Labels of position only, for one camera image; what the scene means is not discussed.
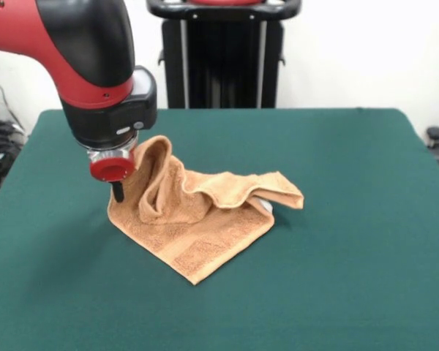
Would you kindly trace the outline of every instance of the small button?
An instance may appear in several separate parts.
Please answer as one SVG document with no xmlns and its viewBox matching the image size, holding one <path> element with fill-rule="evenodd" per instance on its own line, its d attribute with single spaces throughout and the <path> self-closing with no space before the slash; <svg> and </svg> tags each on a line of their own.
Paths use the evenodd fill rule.
<svg viewBox="0 0 439 351">
<path fill-rule="evenodd" d="M 124 133 L 127 133 L 128 131 L 130 131 L 130 127 L 125 127 L 125 128 L 119 129 L 119 130 L 116 132 L 116 134 L 117 134 L 117 135 L 122 135 L 122 134 L 124 134 Z"/>
</svg>

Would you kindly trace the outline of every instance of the towel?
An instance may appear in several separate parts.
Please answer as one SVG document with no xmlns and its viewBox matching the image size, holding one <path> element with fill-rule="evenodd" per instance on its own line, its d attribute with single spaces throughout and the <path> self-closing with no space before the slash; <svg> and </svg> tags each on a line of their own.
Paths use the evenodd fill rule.
<svg viewBox="0 0 439 351">
<path fill-rule="evenodd" d="M 186 170 L 165 136 L 134 150 L 136 171 L 123 181 L 125 200 L 110 196 L 110 221 L 192 284 L 267 233 L 268 200 L 295 209 L 303 194 L 281 173 L 202 174 Z"/>
</svg>

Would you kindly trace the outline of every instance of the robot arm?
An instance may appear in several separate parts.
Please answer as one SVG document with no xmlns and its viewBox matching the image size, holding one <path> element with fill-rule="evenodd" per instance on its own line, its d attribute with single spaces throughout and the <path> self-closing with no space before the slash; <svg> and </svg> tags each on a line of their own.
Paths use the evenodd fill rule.
<svg viewBox="0 0 439 351">
<path fill-rule="evenodd" d="M 49 71 L 93 177 L 114 185 L 134 170 L 138 130 L 156 121 L 156 83 L 135 67 L 123 0 L 0 0 L 0 50 Z"/>
</svg>

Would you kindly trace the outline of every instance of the black joint housing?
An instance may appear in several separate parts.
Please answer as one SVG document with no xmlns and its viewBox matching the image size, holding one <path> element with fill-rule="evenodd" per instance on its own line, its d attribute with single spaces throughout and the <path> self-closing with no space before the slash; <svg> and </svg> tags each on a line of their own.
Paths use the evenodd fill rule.
<svg viewBox="0 0 439 351">
<path fill-rule="evenodd" d="M 87 110 L 62 100 L 75 139 L 91 149 L 117 148 L 131 140 L 137 130 L 151 129 L 157 117 L 157 89 L 151 73 L 136 67 L 132 93 L 117 105 Z"/>
</svg>

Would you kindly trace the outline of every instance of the black stand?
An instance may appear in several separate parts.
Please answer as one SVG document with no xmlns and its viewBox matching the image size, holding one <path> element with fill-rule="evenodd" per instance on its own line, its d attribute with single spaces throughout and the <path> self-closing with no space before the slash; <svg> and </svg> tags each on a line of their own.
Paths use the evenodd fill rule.
<svg viewBox="0 0 439 351">
<path fill-rule="evenodd" d="M 169 108 L 273 108 L 283 27 L 300 0 L 209 7 L 150 0 L 162 25 Z"/>
</svg>

